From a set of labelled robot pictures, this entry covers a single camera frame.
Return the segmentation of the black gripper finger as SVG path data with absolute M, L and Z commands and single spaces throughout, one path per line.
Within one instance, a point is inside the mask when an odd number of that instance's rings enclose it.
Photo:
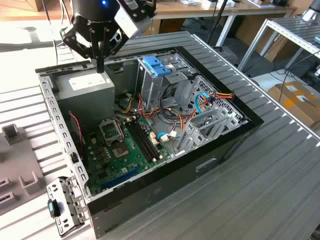
M 91 62 L 95 66 L 97 73 L 101 72 L 101 52 L 94 30 L 93 32 L 89 31 L 91 40 L 93 40 L 91 46 L 86 46 L 77 40 L 77 31 L 74 26 L 62 28 L 59 32 L 63 43 L 65 43 L 70 49 L 74 50 L 84 59 L 91 59 Z
M 99 72 L 104 72 L 105 58 L 115 55 L 126 43 L 126 34 L 121 28 L 112 32 L 110 28 L 104 28 L 101 58 L 99 59 Z

